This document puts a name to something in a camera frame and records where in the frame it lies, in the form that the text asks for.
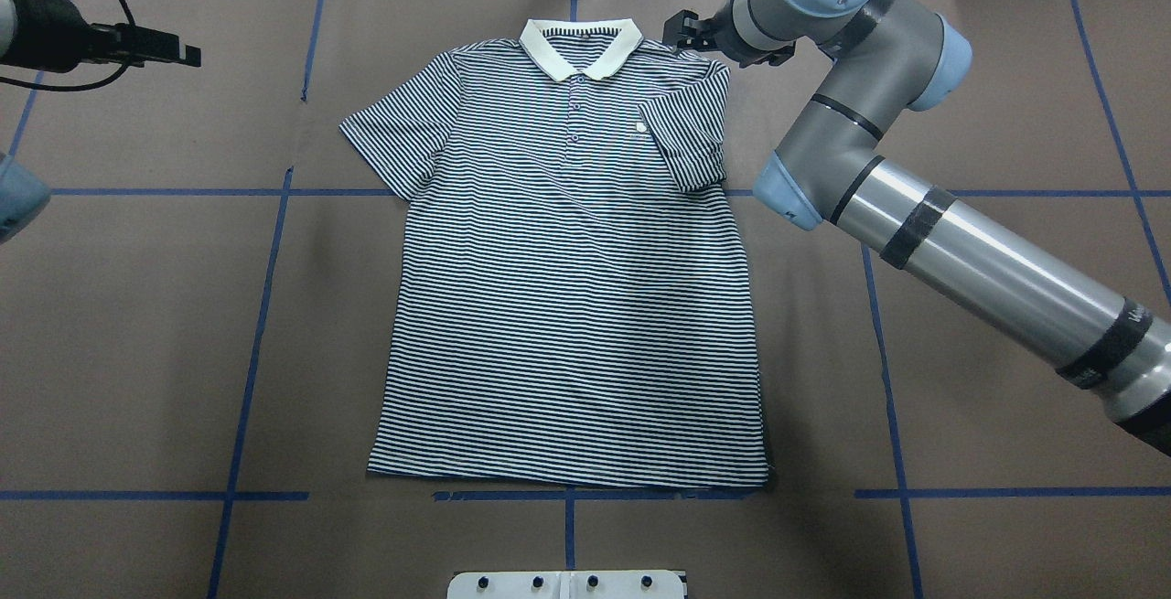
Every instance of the white collar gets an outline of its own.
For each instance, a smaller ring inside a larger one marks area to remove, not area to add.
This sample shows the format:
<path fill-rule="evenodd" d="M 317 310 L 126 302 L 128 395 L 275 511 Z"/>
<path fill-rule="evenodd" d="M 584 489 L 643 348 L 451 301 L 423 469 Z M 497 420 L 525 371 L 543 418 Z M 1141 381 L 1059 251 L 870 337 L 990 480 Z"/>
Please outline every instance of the white collar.
<path fill-rule="evenodd" d="M 601 32 L 601 29 L 618 29 L 618 36 L 614 37 L 610 42 L 610 48 L 602 53 L 602 56 L 597 57 L 594 64 L 587 66 L 586 69 L 574 69 L 573 64 L 566 61 L 566 57 L 557 53 L 556 48 L 549 44 L 549 41 L 545 37 L 545 32 L 549 29 L 567 29 L 568 32 L 587 33 L 587 32 Z M 525 30 L 520 34 L 520 44 L 528 53 L 528 56 L 533 58 L 536 66 L 541 67 L 545 74 L 548 74 L 554 82 L 563 82 L 570 75 L 586 74 L 594 80 L 602 80 L 603 77 L 611 77 L 611 75 L 617 74 L 618 69 L 622 69 L 626 57 L 638 48 L 639 42 L 643 40 L 643 33 L 636 27 L 635 21 L 630 19 L 623 20 L 591 20 L 586 21 L 586 23 L 566 23 L 561 20 L 529 20 L 525 25 Z"/>

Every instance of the black cable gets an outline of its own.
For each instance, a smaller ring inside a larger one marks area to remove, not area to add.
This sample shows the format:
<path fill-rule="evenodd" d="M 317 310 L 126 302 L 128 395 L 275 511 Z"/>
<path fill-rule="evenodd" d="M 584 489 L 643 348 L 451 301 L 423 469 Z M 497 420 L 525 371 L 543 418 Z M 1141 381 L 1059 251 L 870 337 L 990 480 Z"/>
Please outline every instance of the black cable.
<path fill-rule="evenodd" d="M 122 13 L 126 15 L 126 23 L 130 25 L 128 32 L 130 33 L 130 36 L 133 37 L 138 32 L 138 27 L 137 23 L 135 23 L 135 15 L 130 13 L 130 5 L 126 4 L 126 0 L 118 0 L 118 4 L 122 5 Z M 129 58 L 126 58 L 125 62 L 122 63 L 121 67 L 117 68 L 117 70 L 108 75 L 108 77 L 98 80 L 98 82 L 88 83 L 88 85 L 37 85 L 36 82 L 25 82 L 23 80 L 15 80 L 13 77 L 0 77 L 0 82 L 4 82 L 5 85 L 25 87 L 28 88 L 29 90 L 41 90 L 41 91 L 96 90 L 97 88 L 109 85 L 110 82 L 114 82 L 118 77 L 122 77 L 122 74 L 125 74 L 126 69 L 130 69 L 130 64 L 133 61 L 135 57 L 130 56 Z"/>

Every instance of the shirt sleeve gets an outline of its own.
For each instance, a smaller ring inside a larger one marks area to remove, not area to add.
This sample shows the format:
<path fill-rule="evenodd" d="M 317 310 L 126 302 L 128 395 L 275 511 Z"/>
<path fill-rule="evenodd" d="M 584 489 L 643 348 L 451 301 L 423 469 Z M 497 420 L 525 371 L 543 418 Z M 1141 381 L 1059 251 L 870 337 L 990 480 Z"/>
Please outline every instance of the shirt sleeve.
<path fill-rule="evenodd" d="M 706 77 L 638 104 L 663 161 L 682 192 L 724 181 L 724 102 L 728 69 L 712 64 Z"/>
<path fill-rule="evenodd" d="M 411 200 L 434 174 L 459 102 L 456 66 L 443 53 L 372 106 L 347 116 L 340 129 L 390 190 Z"/>

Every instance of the black and white stripes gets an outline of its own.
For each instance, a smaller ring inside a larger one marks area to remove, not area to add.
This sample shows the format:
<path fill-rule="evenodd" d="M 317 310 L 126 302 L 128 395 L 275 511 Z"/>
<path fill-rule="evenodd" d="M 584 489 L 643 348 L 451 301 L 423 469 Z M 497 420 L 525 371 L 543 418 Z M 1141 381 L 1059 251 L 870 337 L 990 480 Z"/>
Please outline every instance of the black and white stripes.
<path fill-rule="evenodd" d="M 718 184 L 727 69 L 648 40 L 607 69 L 626 23 L 448 50 L 342 124 L 411 204 L 370 470 L 765 482 L 747 264 Z M 542 69 L 549 49 L 573 75 Z"/>

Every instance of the silver metal tube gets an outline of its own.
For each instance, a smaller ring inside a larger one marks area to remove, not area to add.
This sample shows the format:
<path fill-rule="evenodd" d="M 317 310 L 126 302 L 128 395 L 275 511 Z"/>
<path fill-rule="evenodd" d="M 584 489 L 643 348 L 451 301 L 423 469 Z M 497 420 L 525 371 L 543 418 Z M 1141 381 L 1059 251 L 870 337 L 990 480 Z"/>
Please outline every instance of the silver metal tube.
<path fill-rule="evenodd" d="M 1146 308 L 890 160 L 845 198 L 838 228 L 1094 391 L 1110 420 L 1171 400 L 1171 325 Z M 1171 454 L 1166 435 L 1148 442 Z"/>
<path fill-rule="evenodd" d="M 16 37 L 16 5 L 12 0 L 0 0 L 0 57 L 8 53 Z"/>

